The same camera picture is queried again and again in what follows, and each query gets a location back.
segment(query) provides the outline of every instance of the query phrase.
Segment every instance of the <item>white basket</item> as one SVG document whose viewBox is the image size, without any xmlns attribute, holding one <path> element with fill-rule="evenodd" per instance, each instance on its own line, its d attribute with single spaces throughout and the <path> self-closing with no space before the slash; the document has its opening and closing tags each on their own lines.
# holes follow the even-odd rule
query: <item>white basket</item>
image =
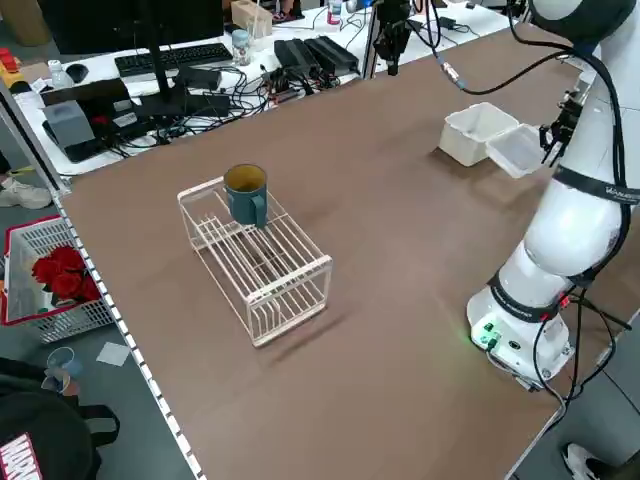
<svg viewBox="0 0 640 480">
<path fill-rule="evenodd" d="M 513 178 L 521 178 L 542 168 L 545 155 L 540 147 L 538 129 L 527 124 L 489 140 L 487 153 Z"/>
<path fill-rule="evenodd" d="M 490 103 L 472 105 L 445 118 L 440 149 L 465 167 L 487 158 L 487 141 L 518 126 L 518 121 Z"/>
<path fill-rule="evenodd" d="M 333 266 L 268 195 L 261 229 L 231 218 L 222 177 L 178 195 L 192 248 L 256 347 L 325 308 Z"/>
<path fill-rule="evenodd" d="M 5 284 L 0 294 L 3 326 L 24 328 L 41 342 L 50 343 L 113 322 L 103 300 L 38 313 L 47 294 L 32 277 L 33 264 L 66 245 L 73 247 L 73 238 L 60 217 L 7 230 Z"/>
</svg>

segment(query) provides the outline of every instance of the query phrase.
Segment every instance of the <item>brown table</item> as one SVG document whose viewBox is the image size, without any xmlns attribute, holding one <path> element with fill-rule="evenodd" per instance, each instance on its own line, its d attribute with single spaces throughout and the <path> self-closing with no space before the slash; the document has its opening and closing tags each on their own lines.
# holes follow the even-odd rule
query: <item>brown table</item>
<svg viewBox="0 0 640 480">
<path fill-rule="evenodd" d="M 482 88 L 546 53 L 503 32 L 445 55 Z M 548 63 L 488 100 L 549 122 L 576 75 Z M 208 478 L 497 479 L 540 431 L 554 400 L 486 362 L 465 306 L 521 239 L 548 172 L 514 181 L 434 152 L 443 118 L 484 100 L 428 58 L 75 182 L 66 211 Z M 328 310 L 260 350 L 190 250 L 176 201 L 239 162 L 266 168 L 335 260 Z M 626 317 L 637 245 L 594 296 Z M 604 345 L 590 335 L 585 350 Z"/>
</svg>

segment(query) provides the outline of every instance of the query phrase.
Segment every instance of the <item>plastic basket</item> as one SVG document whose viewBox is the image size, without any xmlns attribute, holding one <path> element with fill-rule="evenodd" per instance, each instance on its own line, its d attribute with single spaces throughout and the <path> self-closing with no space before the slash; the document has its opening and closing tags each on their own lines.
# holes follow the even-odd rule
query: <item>plastic basket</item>
<svg viewBox="0 0 640 480">
<path fill-rule="evenodd" d="M 113 323 L 102 299 L 38 313 L 46 303 L 46 293 L 42 284 L 31 276 L 31 269 L 38 258 L 64 245 L 74 246 L 71 233 L 60 217 L 48 217 L 7 230 L 5 283 L 0 293 L 3 326 L 24 328 L 41 342 L 50 343 Z"/>
<path fill-rule="evenodd" d="M 491 160 L 513 178 L 521 178 L 542 168 L 544 150 L 538 129 L 522 124 L 487 142 Z"/>
<path fill-rule="evenodd" d="M 486 144 L 519 122 L 490 103 L 472 105 L 445 118 L 440 149 L 465 167 L 487 158 Z"/>
</svg>

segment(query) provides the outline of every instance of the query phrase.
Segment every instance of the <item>keyboard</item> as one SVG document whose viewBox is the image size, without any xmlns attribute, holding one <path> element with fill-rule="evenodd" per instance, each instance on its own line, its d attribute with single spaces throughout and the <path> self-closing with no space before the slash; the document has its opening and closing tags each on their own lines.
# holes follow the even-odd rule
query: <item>keyboard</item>
<svg viewBox="0 0 640 480">
<path fill-rule="evenodd" d="M 160 52 L 165 70 L 178 70 L 178 67 L 226 62 L 233 56 L 222 43 L 209 43 L 195 47 L 174 48 Z M 128 55 L 115 59 L 121 78 L 153 73 L 150 53 Z"/>
</svg>

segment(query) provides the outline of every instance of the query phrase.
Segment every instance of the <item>plastic cup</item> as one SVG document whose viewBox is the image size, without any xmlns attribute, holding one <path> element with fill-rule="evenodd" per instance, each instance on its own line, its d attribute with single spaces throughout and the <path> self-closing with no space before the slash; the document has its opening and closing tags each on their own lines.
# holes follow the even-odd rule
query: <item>plastic cup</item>
<svg viewBox="0 0 640 480">
<path fill-rule="evenodd" d="M 69 372 L 72 377 L 77 377 L 82 372 L 82 364 L 76 360 L 76 353 L 72 348 L 56 348 L 47 358 L 47 368 L 61 368 Z"/>
<path fill-rule="evenodd" d="M 59 393 L 65 397 L 72 397 L 80 393 L 80 387 L 73 381 L 68 372 L 62 369 L 47 370 L 47 377 L 43 380 L 41 388 Z"/>
</svg>

